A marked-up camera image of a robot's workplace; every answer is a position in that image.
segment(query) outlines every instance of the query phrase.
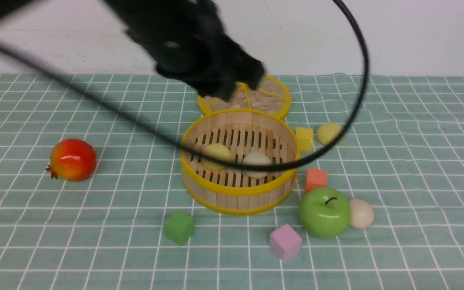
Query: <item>pink cube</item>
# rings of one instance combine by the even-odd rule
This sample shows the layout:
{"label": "pink cube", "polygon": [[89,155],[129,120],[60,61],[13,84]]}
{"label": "pink cube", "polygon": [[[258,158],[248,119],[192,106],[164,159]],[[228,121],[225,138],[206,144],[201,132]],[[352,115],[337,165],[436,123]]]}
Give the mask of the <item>pink cube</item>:
{"label": "pink cube", "polygon": [[269,247],[279,259],[287,261],[300,252],[302,237],[289,224],[285,224],[269,235]]}

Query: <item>green apple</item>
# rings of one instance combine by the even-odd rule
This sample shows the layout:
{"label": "green apple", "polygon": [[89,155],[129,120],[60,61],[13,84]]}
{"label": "green apple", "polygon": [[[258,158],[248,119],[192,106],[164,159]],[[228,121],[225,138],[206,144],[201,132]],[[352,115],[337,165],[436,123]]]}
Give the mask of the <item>green apple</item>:
{"label": "green apple", "polygon": [[314,237],[335,237],[350,224],[350,203],[339,191],[328,187],[313,189],[300,202],[300,221]]}

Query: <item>green cube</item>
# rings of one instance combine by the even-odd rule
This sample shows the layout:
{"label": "green cube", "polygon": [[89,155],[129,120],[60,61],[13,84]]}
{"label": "green cube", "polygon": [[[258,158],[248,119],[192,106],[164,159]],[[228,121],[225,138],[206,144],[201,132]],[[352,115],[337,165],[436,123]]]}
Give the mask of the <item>green cube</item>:
{"label": "green cube", "polygon": [[195,232],[195,221],[187,213],[175,211],[164,222],[164,235],[182,246]]}

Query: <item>yellow cube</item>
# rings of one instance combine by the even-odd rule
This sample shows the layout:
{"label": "yellow cube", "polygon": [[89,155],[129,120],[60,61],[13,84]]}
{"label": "yellow cube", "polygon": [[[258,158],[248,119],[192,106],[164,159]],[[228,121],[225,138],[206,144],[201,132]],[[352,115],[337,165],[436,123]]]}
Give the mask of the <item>yellow cube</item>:
{"label": "yellow cube", "polygon": [[295,129],[296,139],[300,145],[302,151],[314,151],[315,133],[311,128],[296,128]]}

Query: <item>bamboo steamer lid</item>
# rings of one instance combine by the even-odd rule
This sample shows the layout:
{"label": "bamboo steamer lid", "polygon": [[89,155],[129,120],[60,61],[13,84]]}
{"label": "bamboo steamer lid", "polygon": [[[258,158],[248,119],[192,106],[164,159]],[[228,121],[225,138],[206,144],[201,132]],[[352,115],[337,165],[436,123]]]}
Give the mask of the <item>bamboo steamer lid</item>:
{"label": "bamboo steamer lid", "polygon": [[286,85],[272,76],[265,76],[258,90],[239,83],[237,90],[227,103],[217,97],[198,96],[198,105],[203,115],[232,108],[257,110],[284,119],[291,106],[291,93]]}

